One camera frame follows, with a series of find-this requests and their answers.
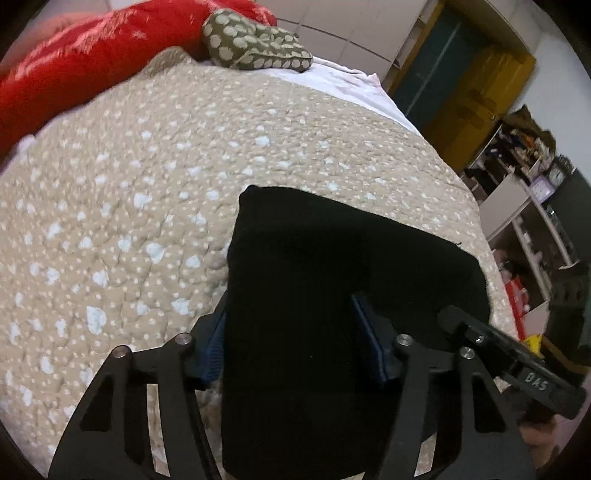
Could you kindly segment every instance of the white bedsheet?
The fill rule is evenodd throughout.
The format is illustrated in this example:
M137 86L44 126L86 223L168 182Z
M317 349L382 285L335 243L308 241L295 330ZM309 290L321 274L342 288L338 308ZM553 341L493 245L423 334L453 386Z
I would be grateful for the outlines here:
M212 65L210 60L202 62ZM421 135L416 127L404 116L396 103L384 92L376 74L367 75L360 70L351 70L338 63L314 57L310 70L298 73L294 70L263 69L257 70L264 75L277 77L288 82L305 85L334 97L356 103L372 112L386 116L404 128L417 135ZM53 122L63 119L81 107L74 108L58 115L41 129L48 128ZM35 136L27 135L22 138L12 151L12 155L22 153L35 143Z

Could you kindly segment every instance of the bed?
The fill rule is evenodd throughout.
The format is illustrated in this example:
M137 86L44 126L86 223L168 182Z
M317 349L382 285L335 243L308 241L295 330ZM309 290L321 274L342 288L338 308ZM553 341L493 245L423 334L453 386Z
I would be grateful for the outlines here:
M43 474L112 348L160 346L216 304L250 184L314 192L459 244L485 273L491 323L515 336L468 189L376 78L331 62L247 73L165 50L22 142L1 181L0 420ZM199 396L218 461L220 395ZM165 472L155 389L148 401Z

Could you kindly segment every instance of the black cloth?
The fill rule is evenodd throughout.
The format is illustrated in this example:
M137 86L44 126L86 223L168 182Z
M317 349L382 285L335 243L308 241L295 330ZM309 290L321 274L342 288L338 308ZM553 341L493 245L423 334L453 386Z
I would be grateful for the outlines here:
M398 397L366 380L353 292L431 348L449 348L443 307L490 315L457 245L299 190L245 190L228 266L223 461L239 480L337 480L379 460Z

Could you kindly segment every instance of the wall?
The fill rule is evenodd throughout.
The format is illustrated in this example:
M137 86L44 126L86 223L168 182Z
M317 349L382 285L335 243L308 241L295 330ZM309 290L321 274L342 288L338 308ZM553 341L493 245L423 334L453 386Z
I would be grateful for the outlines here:
M591 79L559 32L544 33L534 57L536 68L514 109L526 104L539 126L552 131L558 152L591 180Z

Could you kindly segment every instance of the doorway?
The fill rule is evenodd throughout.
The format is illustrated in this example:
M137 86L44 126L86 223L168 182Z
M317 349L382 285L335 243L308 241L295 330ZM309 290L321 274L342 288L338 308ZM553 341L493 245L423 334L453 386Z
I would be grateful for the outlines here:
M440 157L462 171L509 111L535 66L441 0L388 94Z
M446 5L392 99L424 134L475 55L492 41Z

